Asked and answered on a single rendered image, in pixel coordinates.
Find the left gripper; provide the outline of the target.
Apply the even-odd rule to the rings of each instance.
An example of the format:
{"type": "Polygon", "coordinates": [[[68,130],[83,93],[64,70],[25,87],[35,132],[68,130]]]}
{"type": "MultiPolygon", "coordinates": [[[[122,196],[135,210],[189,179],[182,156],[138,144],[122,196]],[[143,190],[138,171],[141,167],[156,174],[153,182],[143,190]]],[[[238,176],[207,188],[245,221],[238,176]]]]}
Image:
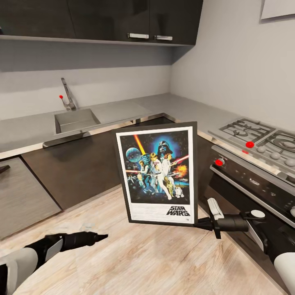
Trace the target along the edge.
{"type": "Polygon", "coordinates": [[[73,233],[75,237],[75,242],[73,249],[84,247],[84,246],[93,246],[95,242],[98,242],[100,240],[103,240],[105,237],[104,234],[95,234],[93,231],[81,231],[77,233],[73,233]]]}

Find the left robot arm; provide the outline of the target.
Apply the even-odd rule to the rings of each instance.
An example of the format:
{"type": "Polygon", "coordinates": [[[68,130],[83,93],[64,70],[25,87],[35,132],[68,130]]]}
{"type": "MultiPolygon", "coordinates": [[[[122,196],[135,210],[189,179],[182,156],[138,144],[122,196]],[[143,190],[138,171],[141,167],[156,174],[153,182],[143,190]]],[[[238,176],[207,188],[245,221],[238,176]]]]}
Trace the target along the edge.
{"type": "Polygon", "coordinates": [[[1,257],[0,295],[13,295],[34,271],[58,252],[93,246],[95,242],[107,237],[88,229],[96,227],[96,222],[84,221],[80,232],[47,234],[43,239],[1,257]]]}

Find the poster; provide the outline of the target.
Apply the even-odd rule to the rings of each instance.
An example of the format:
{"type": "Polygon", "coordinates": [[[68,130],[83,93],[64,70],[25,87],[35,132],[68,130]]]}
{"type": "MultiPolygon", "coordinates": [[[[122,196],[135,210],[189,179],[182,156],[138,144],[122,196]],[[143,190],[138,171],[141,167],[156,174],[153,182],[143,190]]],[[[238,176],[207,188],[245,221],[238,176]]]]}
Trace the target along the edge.
{"type": "Polygon", "coordinates": [[[197,121],[112,129],[130,223],[198,223],[197,121]]]}

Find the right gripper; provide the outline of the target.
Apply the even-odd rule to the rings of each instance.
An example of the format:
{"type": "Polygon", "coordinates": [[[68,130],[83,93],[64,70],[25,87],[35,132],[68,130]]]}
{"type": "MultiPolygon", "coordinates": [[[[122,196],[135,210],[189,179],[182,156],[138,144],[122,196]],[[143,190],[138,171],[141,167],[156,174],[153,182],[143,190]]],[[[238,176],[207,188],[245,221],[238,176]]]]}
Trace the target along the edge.
{"type": "Polygon", "coordinates": [[[209,231],[214,230],[217,239],[221,239],[221,231],[236,231],[236,223],[231,214],[223,214],[224,218],[215,220],[212,211],[209,209],[209,215],[210,217],[198,219],[198,223],[193,223],[193,226],[209,231]]]}

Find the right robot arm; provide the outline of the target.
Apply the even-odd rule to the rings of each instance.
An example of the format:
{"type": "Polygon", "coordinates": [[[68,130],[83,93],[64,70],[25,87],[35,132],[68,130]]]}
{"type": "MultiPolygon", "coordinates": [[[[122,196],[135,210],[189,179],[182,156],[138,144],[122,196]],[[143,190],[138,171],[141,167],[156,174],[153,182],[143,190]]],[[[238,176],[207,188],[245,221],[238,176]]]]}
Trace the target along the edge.
{"type": "Polygon", "coordinates": [[[286,232],[280,232],[260,210],[223,214],[214,198],[207,200],[210,217],[198,219],[194,227],[212,231],[221,239],[221,231],[249,232],[278,271],[291,295],[295,295],[295,243],[286,232]]]}

